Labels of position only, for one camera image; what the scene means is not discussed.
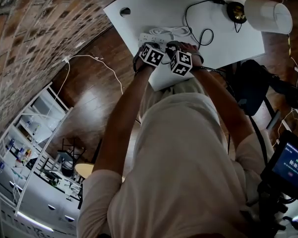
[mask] white shirt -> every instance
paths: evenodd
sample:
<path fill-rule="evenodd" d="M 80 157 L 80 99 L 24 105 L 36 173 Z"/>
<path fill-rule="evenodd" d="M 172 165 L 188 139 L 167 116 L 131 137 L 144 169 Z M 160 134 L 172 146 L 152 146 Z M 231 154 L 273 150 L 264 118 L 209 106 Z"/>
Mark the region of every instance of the white shirt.
<path fill-rule="evenodd" d="M 262 134 L 271 155 L 268 134 Z M 155 104 L 145 114 L 134 152 L 123 184 L 109 170 L 84 181 L 79 238 L 97 237 L 107 222 L 114 238 L 237 238 L 251 232 L 240 209 L 257 196 L 261 147 L 254 133 L 232 161 L 210 98 L 182 93 Z"/>

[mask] person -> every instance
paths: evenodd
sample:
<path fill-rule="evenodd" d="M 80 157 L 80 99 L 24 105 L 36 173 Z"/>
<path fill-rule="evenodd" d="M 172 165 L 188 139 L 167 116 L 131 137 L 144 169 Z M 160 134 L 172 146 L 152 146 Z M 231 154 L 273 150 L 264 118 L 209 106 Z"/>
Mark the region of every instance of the person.
<path fill-rule="evenodd" d="M 198 52 L 191 44 L 181 49 Z M 198 55 L 192 62 L 202 66 Z M 136 68 L 142 65 L 138 59 Z M 250 236 L 241 211 L 257 197 L 264 160 L 244 112 L 207 70 L 194 69 L 194 78 L 154 92 L 148 84 L 154 68 L 142 68 L 111 113 L 93 172 L 83 183 L 78 237 L 95 238 L 105 227 L 114 238 Z M 228 156 L 217 112 L 235 160 Z M 122 183 L 138 113 L 133 169 Z M 271 156 L 267 131 L 261 133 Z"/>

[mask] display screen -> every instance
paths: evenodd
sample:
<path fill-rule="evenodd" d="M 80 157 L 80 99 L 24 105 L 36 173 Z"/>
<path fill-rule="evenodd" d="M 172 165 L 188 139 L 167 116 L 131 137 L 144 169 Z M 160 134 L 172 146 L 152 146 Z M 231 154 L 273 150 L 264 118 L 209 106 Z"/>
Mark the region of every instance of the display screen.
<path fill-rule="evenodd" d="M 287 143 L 272 171 L 298 188 L 298 149 Z"/>

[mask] wooden floor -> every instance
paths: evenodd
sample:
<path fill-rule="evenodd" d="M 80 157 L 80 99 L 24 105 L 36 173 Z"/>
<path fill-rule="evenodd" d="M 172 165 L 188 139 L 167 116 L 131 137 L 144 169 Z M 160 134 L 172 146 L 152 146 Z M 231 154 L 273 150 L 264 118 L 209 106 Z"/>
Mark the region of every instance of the wooden floor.
<path fill-rule="evenodd" d="M 293 17 L 294 26 L 291 33 L 291 46 L 292 55 L 298 63 L 298 0 L 288 0 L 285 5 L 289 8 Z M 274 33 L 262 33 L 262 36 L 266 53 L 255 58 L 255 60 L 265 65 L 271 73 L 278 74 L 282 80 L 296 84 L 298 74 L 294 71 L 295 64 L 293 60 L 289 59 L 287 36 Z M 111 28 L 102 34 L 82 50 L 79 55 L 103 58 L 103 61 L 116 71 L 117 77 L 124 88 L 133 79 L 132 55 L 115 28 Z M 70 66 L 70 73 L 60 92 L 60 97 L 67 104 L 73 106 L 74 109 L 57 132 L 48 148 L 48 152 L 55 156 L 56 150 L 61 147 L 63 138 L 78 137 L 87 149 L 84 158 L 90 161 L 104 133 L 110 112 L 121 96 L 120 85 L 112 71 L 89 57 L 74 58 L 70 61 Z M 53 87 L 55 91 L 59 90 L 68 72 L 68 65 L 65 68 L 54 79 Z M 279 109 L 281 111 L 282 118 L 289 113 L 290 107 L 286 104 L 283 96 L 270 89 L 268 99 L 274 110 Z M 260 129 L 265 128 L 271 119 L 264 105 L 254 118 Z M 286 121 L 298 135 L 298 120 L 295 118 L 298 118 L 295 113 L 294 116 L 290 114 Z M 271 134 L 272 143 L 278 137 L 277 130 L 280 122 L 281 120 Z M 135 125 L 125 164 L 125 174 L 130 170 L 132 149 L 138 129 L 139 126 Z"/>

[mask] brick wall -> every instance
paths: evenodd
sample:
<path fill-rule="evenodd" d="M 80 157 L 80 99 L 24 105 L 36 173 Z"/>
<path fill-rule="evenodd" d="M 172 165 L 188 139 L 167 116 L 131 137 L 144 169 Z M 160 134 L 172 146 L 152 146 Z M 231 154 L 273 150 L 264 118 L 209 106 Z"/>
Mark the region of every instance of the brick wall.
<path fill-rule="evenodd" d="M 103 8 L 113 1 L 0 0 L 0 134 L 62 68 L 64 56 L 111 25 Z"/>

